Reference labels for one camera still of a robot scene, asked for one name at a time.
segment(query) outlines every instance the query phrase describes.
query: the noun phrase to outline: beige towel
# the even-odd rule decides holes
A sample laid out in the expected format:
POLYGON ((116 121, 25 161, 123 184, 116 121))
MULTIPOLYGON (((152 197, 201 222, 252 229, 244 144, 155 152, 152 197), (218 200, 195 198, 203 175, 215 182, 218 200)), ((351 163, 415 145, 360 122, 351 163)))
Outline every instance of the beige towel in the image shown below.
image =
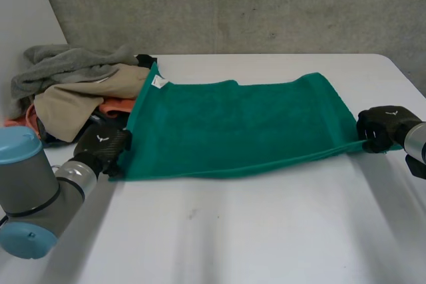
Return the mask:
POLYGON ((37 116, 55 138, 72 142, 103 96, 136 98, 149 69, 117 64, 119 70, 104 81, 55 84, 35 96, 37 116))

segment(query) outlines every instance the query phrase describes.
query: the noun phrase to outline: pile of clothes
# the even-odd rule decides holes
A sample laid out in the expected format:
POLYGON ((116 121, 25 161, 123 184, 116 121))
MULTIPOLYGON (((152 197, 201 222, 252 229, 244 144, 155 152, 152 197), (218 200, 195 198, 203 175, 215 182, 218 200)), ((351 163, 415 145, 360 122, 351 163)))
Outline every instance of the pile of clothes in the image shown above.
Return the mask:
POLYGON ((126 126, 156 58, 72 45, 41 45, 24 54, 25 72, 11 81, 5 126, 28 126, 45 147, 76 142, 92 123, 126 126))

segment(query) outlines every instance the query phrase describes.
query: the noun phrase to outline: towel label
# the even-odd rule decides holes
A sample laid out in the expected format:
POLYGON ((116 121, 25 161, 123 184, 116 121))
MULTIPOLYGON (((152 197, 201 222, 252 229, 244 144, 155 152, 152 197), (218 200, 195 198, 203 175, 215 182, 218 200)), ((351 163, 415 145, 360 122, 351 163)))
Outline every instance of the towel label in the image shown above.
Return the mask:
POLYGON ((152 85, 156 86, 157 88, 161 89, 168 83, 168 80, 161 78, 157 74, 155 75, 154 79, 152 80, 152 85))

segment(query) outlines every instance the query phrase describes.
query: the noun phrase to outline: gray cloth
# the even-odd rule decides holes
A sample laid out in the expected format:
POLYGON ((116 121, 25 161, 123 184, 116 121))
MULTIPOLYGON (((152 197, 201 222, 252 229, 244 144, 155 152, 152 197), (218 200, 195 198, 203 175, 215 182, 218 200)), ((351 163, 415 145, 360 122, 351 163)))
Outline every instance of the gray cloth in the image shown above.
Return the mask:
POLYGON ((113 75, 116 63, 137 65, 129 46, 114 53, 93 51, 71 45, 43 45, 24 52, 28 69, 11 81, 11 119, 24 115, 30 99, 53 84, 93 82, 113 75))

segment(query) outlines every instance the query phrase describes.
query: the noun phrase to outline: table surface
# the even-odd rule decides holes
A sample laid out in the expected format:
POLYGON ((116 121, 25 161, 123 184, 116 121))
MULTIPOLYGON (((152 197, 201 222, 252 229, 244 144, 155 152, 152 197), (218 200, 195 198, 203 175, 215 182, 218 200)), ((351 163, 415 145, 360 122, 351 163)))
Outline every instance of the table surface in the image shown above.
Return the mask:
MULTIPOLYGON (((166 55, 175 83, 277 83, 322 73, 354 116, 426 100, 380 55, 166 55)), ((52 164, 73 147, 48 150, 52 164)), ((423 283, 426 181, 403 151, 341 155, 251 178, 101 178, 56 248, 0 250, 0 283, 423 283)))

